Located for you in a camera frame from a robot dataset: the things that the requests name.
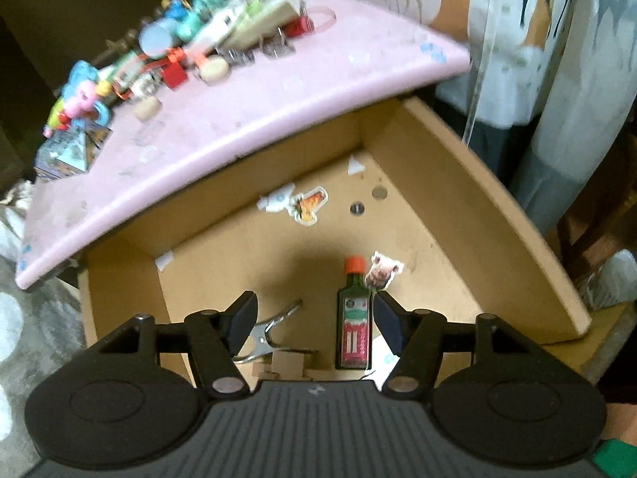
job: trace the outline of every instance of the drawer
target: drawer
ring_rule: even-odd
[[[363,172],[348,174],[350,155]],[[295,192],[326,189],[315,224],[257,208],[289,182]],[[384,199],[372,195],[377,187]],[[357,201],[362,215],[350,212]],[[406,309],[458,322],[495,313],[539,343],[578,338],[590,324],[506,189],[414,98],[353,111],[237,160],[90,247],[80,278],[87,340],[140,312],[165,323],[223,310],[249,289],[260,320],[302,299],[273,338],[315,350],[314,367],[333,368],[343,260],[375,251],[405,263],[389,292]],[[171,262],[159,271],[155,259],[166,252]],[[188,375],[185,357],[161,362]],[[249,367],[240,365],[254,383]]]

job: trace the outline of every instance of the curtain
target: curtain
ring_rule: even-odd
[[[574,201],[637,94],[637,0],[369,0],[466,43],[436,111],[542,233]]]

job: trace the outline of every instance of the bottle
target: bottle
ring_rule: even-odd
[[[347,285],[338,292],[335,367],[367,370],[371,364],[371,290],[364,285],[367,262],[359,255],[345,259]]]

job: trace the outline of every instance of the metal clamp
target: metal clamp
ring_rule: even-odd
[[[254,348],[247,356],[237,356],[233,358],[235,363],[248,363],[251,362],[258,357],[265,356],[266,354],[272,354],[275,351],[296,351],[296,352],[307,352],[307,351],[297,351],[296,349],[291,349],[289,347],[281,347],[270,337],[270,331],[275,325],[278,325],[286,318],[290,317],[294,314],[299,307],[303,305],[303,300],[296,300],[291,306],[286,308],[281,314],[270,318],[269,320],[265,320],[255,324],[252,331],[250,332],[250,337],[254,338]]]

